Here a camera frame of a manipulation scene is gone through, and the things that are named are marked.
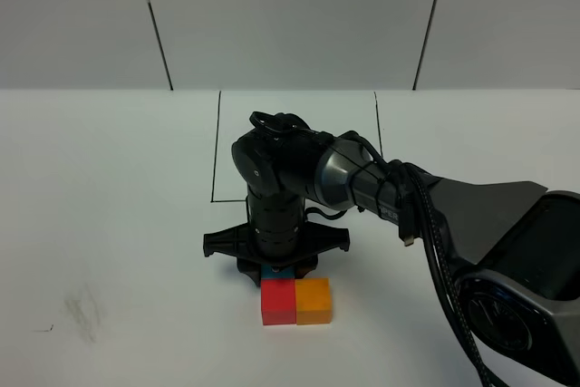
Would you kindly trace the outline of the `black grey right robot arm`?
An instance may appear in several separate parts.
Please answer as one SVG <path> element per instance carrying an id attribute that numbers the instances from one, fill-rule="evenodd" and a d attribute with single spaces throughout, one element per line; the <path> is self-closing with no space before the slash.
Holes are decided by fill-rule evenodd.
<path id="1" fill-rule="evenodd" d="M 246 222 L 205 235 L 206 256 L 232 256 L 253 281 L 261 267 L 313 270 L 347 250 L 344 228 L 316 224 L 368 211 L 421 240 L 436 295 L 481 382 L 500 385 L 479 344 L 565 386 L 579 383 L 579 197 L 530 181 L 474 185 L 386 161 L 353 131 L 254 128 L 232 147 L 247 185 Z"/>

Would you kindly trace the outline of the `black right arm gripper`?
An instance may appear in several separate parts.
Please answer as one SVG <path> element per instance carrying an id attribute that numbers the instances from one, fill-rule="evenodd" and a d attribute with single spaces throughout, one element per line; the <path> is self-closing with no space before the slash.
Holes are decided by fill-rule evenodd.
<path id="1" fill-rule="evenodd" d="M 307 207 L 296 194 L 246 196 L 246 222 L 203 236 L 203 253 L 223 254 L 237 259 L 237 270 L 256 287 L 261 285 L 261 265 L 274 268 L 294 266 L 295 278 L 306 277 L 318 266 L 323 252 L 350 248 L 349 230 L 315 223 L 318 215 L 327 220 L 344 213 L 328 214 L 318 207 Z"/>

